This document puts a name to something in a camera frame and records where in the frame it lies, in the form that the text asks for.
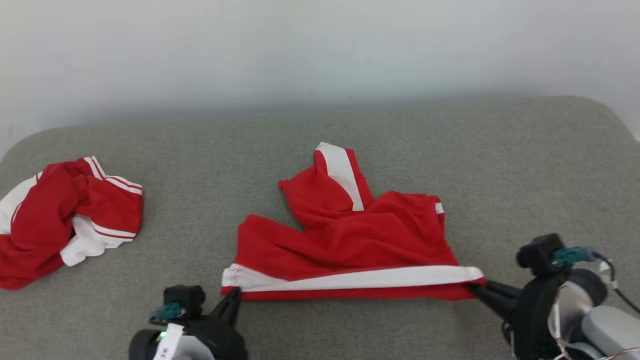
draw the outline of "white wall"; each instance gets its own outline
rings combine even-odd
[[[637,0],[0,0],[0,156],[115,111],[583,95],[640,135]]]

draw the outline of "red garment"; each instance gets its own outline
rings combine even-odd
[[[0,233],[10,227],[0,234],[0,287],[19,289],[131,241],[141,212],[141,186],[107,176],[94,157],[48,165],[0,202],[0,222],[10,221],[0,224]]]
[[[459,266],[436,196],[387,192],[374,199],[355,154],[321,143],[315,165],[278,183],[299,232],[256,215],[238,228],[237,257],[222,279],[246,300],[473,295],[483,273]]]

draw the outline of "white tape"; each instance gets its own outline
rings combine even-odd
[[[172,360],[175,351],[178,349],[178,343],[182,334],[184,334],[184,326],[170,323],[166,327],[166,335],[160,340],[156,356],[154,360]]]

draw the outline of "gray fabric surface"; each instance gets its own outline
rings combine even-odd
[[[71,127],[16,145],[0,196],[48,163],[95,155],[145,187],[143,227],[133,243],[0,291],[0,357],[126,359],[174,284],[201,284],[210,310],[246,215],[296,226],[276,182],[310,166],[320,141],[355,149],[376,196],[439,195],[462,264],[524,285],[515,252],[557,232],[612,257],[640,302],[640,147],[588,99]],[[475,300],[317,300],[245,302],[237,328],[252,359],[509,359],[499,325]]]

